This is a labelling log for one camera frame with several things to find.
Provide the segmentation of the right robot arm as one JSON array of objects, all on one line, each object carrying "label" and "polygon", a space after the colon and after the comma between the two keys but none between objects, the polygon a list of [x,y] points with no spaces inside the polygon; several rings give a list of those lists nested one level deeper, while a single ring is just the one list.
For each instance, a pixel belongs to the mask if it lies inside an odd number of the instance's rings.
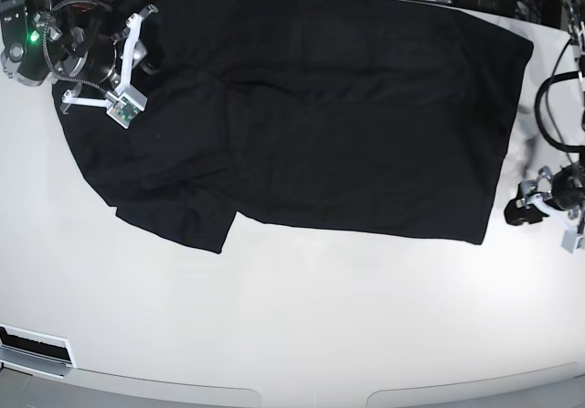
[{"label": "right robot arm", "polygon": [[65,83],[60,110],[101,108],[122,127],[144,111],[147,98],[132,83],[133,72],[153,75],[142,41],[153,4],[128,16],[116,0],[1,0],[1,67],[28,87]]}]

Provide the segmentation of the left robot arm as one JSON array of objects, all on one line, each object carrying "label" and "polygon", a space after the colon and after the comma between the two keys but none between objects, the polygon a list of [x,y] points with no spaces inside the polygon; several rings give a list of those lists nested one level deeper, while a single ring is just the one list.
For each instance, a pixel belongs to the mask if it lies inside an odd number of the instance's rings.
[{"label": "left robot arm", "polygon": [[[570,41],[567,31],[500,17],[497,25],[528,39],[534,45],[526,66],[518,113],[510,137],[508,152],[496,191],[495,206],[503,209],[516,194],[517,184],[533,178],[543,166],[554,172],[569,161],[565,153],[547,144],[538,131],[534,114],[535,99],[540,85],[550,76],[579,69],[579,47]],[[554,84],[548,97],[540,103],[542,121],[553,139],[568,145],[582,145],[584,132],[581,119],[584,97],[580,81]]]}]

